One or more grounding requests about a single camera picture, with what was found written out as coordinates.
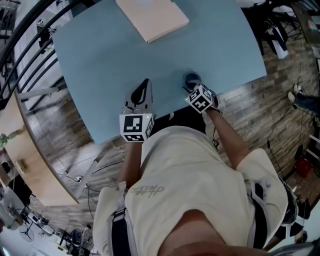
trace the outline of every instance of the stack of paper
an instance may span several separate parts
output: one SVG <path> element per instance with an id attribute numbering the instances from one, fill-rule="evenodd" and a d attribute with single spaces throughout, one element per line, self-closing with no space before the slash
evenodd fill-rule
<path id="1" fill-rule="evenodd" d="M 116 3 L 148 44 L 189 23 L 170 0 L 116 0 Z"/>

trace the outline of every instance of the black and white marker cube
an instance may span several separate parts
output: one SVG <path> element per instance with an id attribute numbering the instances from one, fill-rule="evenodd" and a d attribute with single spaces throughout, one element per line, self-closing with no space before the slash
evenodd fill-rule
<path id="1" fill-rule="evenodd" d="M 154 127 L 152 114 L 121 114 L 120 133 L 126 142 L 144 142 Z"/>
<path id="2" fill-rule="evenodd" d="M 201 114 L 212 105 L 211 91 L 200 85 L 185 99 L 185 101 Z"/>

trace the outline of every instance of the red object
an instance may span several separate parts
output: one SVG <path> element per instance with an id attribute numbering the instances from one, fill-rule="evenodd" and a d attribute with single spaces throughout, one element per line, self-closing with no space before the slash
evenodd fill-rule
<path id="1" fill-rule="evenodd" d="M 300 157 L 294 164 L 296 172 L 303 178 L 306 178 L 314 170 L 314 166 L 308 160 Z"/>

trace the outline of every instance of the green plant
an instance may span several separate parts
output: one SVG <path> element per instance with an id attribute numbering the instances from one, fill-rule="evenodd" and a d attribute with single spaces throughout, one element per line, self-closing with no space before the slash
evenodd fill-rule
<path id="1" fill-rule="evenodd" d="M 5 135 L 4 133 L 2 133 L 0 135 L 0 147 L 3 148 L 7 145 L 9 140 L 9 137 L 7 135 Z"/>

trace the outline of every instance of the metal railing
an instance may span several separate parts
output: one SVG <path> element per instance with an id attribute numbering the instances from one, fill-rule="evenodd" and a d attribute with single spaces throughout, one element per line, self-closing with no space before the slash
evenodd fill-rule
<path id="1" fill-rule="evenodd" d="M 39 0 L 39 2 L 34 5 L 34 7 L 25 15 L 25 17 L 21 20 L 19 25 L 13 30 L 12 34 L 6 37 L 7 42 L 3 51 L 0 54 L 0 71 L 6 70 L 5 74 L 5 82 L 0 84 L 0 110 L 3 109 L 8 102 L 8 99 L 17 90 L 18 93 L 22 93 L 23 90 L 28 86 L 29 82 L 32 78 L 37 74 L 37 72 L 45 65 L 45 63 L 55 54 L 55 50 L 51 50 L 51 52 L 41 61 L 41 63 L 34 68 L 30 76 L 26 79 L 24 84 L 20 86 L 20 81 L 22 77 L 29 70 L 31 65 L 35 62 L 35 60 L 40 56 L 41 53 L 45 51 L 45 49 L 53 44 L 53 40 L 50 37 L 42 47 L 34 54 L 34 56 L 28 61 L 28 63 L 23 68 L 22 72 L 18 75 L 17 67 L 21 63 L 22 59 L 26 56 L 31 47 L 38 41 L 38 39 L 48 30 L 50 27 L 64 14 L 70 11 L 72 8 L 77 6 L 80 3 L 83 3 L 87 8 L 91 7 L 95 4 L 94 0 L 73 0 L 66 7 L 64 7 L 61 11 L 59 11 L 52 19 L 50 19 L 47 23 L 45 23 L 40 30 L 38 30 L 37 34 L 32 38 L 32 40 L 28 43 L 25 49 L 22 51 L 20 56 L 15 60 L 14 49 L 16 44 L 22 38 L 27 29 L 35 22 L 36 19 L 52 4 L 56 2 L 56 0 Z M 8 59 L 11 58 L 12 68 L 8 73 L 7 62 Z M 50 68 L 58 61 L 58 59 L 54 59 L 47 67 L 34 79 L 32 84 L 27 88 L 27 92 L 29 92 L 41 79 L 41 77 L 48 71 Z M 6 98 L 4 98 L 5 90 L 8 90 L 8 94 Z"/>

